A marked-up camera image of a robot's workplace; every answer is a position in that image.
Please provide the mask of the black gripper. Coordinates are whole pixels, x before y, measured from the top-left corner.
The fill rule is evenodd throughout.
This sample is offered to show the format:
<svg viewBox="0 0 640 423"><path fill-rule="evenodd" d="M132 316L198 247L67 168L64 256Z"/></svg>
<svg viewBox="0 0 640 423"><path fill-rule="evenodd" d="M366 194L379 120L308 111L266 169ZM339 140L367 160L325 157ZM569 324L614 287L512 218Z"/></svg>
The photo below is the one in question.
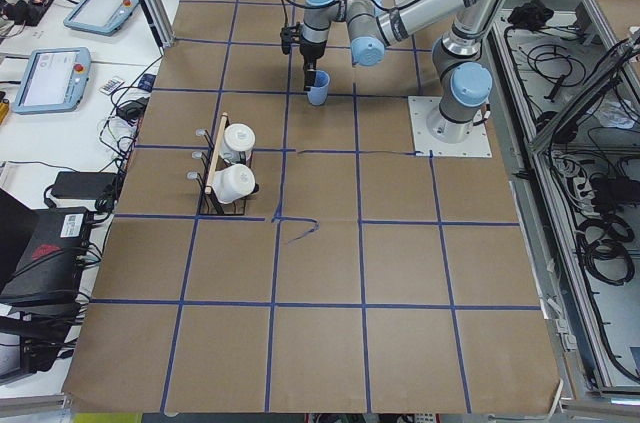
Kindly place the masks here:
<svg viewBox="0 0 640 423"><path fill-rule="evenodd" d="M326 42L300 41L300 53L303 57L304 91L308 92L316 85L316 63L324 56Z"/></svg>

